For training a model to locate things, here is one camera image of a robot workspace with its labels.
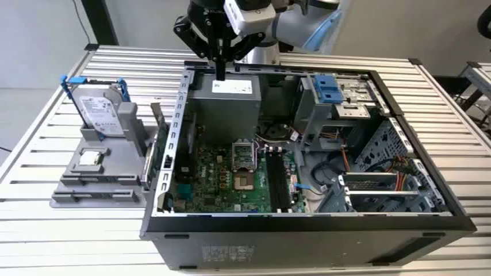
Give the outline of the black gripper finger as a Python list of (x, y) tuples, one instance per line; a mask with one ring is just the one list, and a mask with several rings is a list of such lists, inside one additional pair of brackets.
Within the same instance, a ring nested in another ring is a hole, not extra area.
[(242, 60), (248, 52), (264, 40), (264, 32), (246, 35), (242, 40), (232, 45), (232, 35), (226, 35), (222, 45), (222, 80), (226, 80), (227, 63)]
[(207, 58), (215, 62), (216, 80), (222, 80), (219, 39), (215, 34), (212, 21), (208, 17), (204, 18), (204, 31), (207, 41), (194, 31), (191, 19), (187, 16), (178, 17), (174, 25), (175, 34), (200, 58)]

